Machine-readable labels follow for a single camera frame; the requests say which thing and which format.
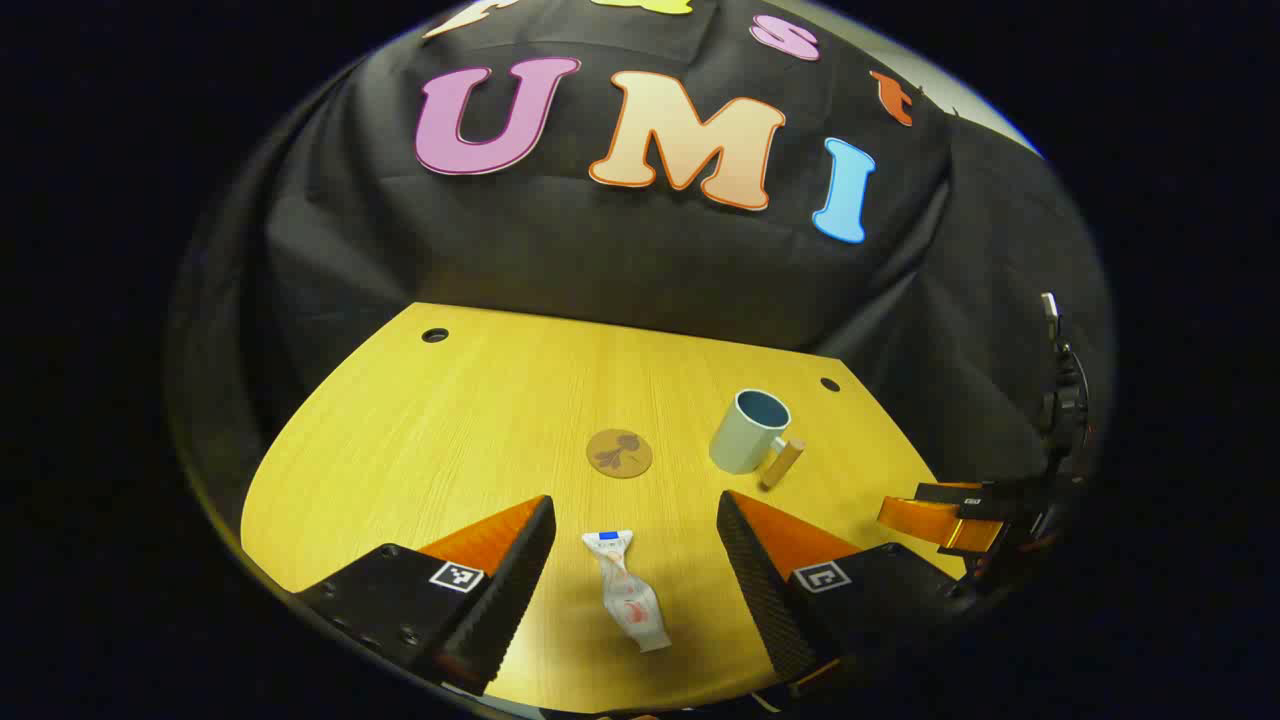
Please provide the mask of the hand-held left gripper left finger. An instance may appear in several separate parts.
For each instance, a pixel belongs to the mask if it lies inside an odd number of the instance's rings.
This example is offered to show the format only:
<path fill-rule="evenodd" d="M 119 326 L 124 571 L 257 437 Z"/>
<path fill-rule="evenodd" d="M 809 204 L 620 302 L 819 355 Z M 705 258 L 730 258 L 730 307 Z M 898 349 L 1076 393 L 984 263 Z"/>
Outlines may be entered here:
<path fill-rule="evenodd" d="M 554 541 L 554 503 L 539 495 L 419 550 L 379 544 L 297 598 L 397 667 L 483 694 Z"/>

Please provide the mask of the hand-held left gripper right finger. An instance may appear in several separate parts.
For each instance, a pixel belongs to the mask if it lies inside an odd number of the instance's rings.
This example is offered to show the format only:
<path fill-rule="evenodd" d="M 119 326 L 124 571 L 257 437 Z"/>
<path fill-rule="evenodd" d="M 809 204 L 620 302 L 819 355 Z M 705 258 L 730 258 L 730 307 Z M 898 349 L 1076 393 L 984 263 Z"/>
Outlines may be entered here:
<path fill-rule="evenodd" d="M 795 698 L 883 679 L 966 616 L 966 587 L 900 543 L 860 550 L 732 489 L 719 497 L 716 525 Z"/>

